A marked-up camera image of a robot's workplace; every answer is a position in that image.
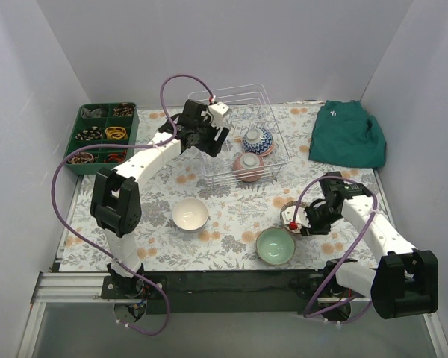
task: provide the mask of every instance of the green towel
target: green towel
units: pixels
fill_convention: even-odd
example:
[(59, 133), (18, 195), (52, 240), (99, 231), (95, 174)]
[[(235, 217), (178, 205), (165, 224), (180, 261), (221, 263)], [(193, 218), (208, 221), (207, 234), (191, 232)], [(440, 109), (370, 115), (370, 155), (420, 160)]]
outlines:
[(317, 114), (308, 158), (350, 168), (385, 164), (385, 137), (360, 101), (327, 101)]

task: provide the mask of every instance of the dish rack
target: dish rack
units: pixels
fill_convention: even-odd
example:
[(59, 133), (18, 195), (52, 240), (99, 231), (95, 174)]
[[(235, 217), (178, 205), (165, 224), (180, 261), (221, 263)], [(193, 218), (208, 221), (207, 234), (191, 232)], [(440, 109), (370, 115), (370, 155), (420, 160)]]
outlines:
[[(210, 187), (227, 186), (232, 188), (245, 188), (262, 186), (272, 183), (282, 166), (288, 164), (290, 156), (285, 146), (284, 139), (279, 129), (278, 122), (270, 106), (269, 98), (262, 84), (249, 84), (245, 86), (213, 89), (217, 101), (226, 103), (231, 108), (231, 114), (226, 118), (224, 127), (229, 129), (229, 134), (223, 143), (221, 152), (213, 158), (201, 152), (202, 175)], [(206, 91), (193, 92), (189, 99), (207, 102), (209, 94)], [(236, 158), (244, 153), (243, 137), (250, 128), (264, 127), (273, 135), (273, 151), (262, 157), (264, 166), (261, 167), (262, 178), (253, 183), (239, 180), (232, 171), (232, 164)], [(239, 175), (239, 178), (247, 178), (255, 175)]]

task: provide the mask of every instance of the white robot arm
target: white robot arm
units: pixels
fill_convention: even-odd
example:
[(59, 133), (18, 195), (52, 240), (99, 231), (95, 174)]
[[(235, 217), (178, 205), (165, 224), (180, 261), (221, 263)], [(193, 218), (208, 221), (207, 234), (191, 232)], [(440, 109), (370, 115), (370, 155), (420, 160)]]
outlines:
[[(172, 117), (178, 128), (175, 139), (166, 145), (139, 151), (113, 170), (98, 172), (91, 215), (104, 229), (109, 249), (117, 261), (134, 272), (143, 273), (133, 232), (141, 219), (140, 188), (170, 160), (192, 146), (212, 157), (217, 156), (229, 132), (223, 127), (229, 113), (229, 106), (222, 102), (206, 105), (187, 100), (183, 113)], [(172, 126), (166, 122), (149, 144), (171, 137)], [(129, 297), (140, 291), (137, 278), (117, 262), (110, 263), (108, 271), (116, 286)]]
[[(328, 173), (341, 177), (340, 172)], [(360, 233), (367, 223), (373, 198), (363, 184), (343, 180), (320, 181), (325, 199), (310, 207), (299, 207), (293, 222), (295, 206), (281, 212), (281, 219), (292, 231), (303, 236), (328, 234), (330, 225), (346, 219)], [(379, 262), (374, 270), (348, 259), (335, 272), (331, 288), (348, 288), (371, 298), (382, 318), (431, 313), (438, 308), (438, 261), (431, 251), (419, 251), (406, 241), (380, 212), (375, 213), (363, 240)], [(328, 274), (339, 260), (327, 262)]]

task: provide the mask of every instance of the floral tablecloth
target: floral tablecloth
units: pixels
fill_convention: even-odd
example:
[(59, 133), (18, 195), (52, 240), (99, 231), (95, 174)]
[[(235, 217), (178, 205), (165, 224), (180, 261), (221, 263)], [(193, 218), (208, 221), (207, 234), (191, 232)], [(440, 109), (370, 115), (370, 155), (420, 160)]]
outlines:
[[(296, 200), (304, 186), (326, 172), (340, 170), (344, 177), (364, 183), (378, 194), (372, 169), (350, 169), (308, 160), (309, 142), (320, 106), (274, 105), (290, 163), (284, 166), (275, 183), (252, 189), (210, 191), (200, 175), (199, 151), (195, 148), (162, 168), (141, 189), (143, 215), (137, 229), (138, 254), (145, 270), (223, 270), (275, 269), (257, 255), (255, 240), (268, 227), (280, 227), (279, 212), (288, 201)], [(147, 143), (164, 122), (161, 110), (139, 110), (137, 142)], [(107, 246), (105, 235), (90, 216), (92, 175), (84, 176), (72, 226), (100, 245)], [(171, 220), (172, 208), (186, 197), (201, 198), (208, 206), (210, 219), (197, 233), (183, 233)], [(321, 197), (318, 185), (304, 201)], [(340, 220), (328, 236), (295, 236), (296, 253), (280, 269), (320, 269), (329, 259), (341, 257), (357, 232)], [(352, 253), (367, 266), (376, 262), (361, 242)], [(60, 271), (106, 271), (110, 260), (101, 252), (68, 235)]]

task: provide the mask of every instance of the white enclosure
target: white enclosure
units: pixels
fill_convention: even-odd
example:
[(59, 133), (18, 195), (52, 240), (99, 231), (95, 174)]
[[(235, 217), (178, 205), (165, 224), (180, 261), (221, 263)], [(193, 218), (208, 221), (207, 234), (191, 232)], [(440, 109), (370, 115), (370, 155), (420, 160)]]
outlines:
[[(440, 261), (448, 339), (448, 1), (0, 0), (0, 357), (18, 352), (55, 255), (50, 183), (76, 110), (158, 106), (177, 72), (263, 83), (274, 103), (362, 99), (388, 142), (397, 229)], [(179, 80), (165, 96), (182, 105), (194, 90)], [(62, 213), (76, 182), (64, 172)]]

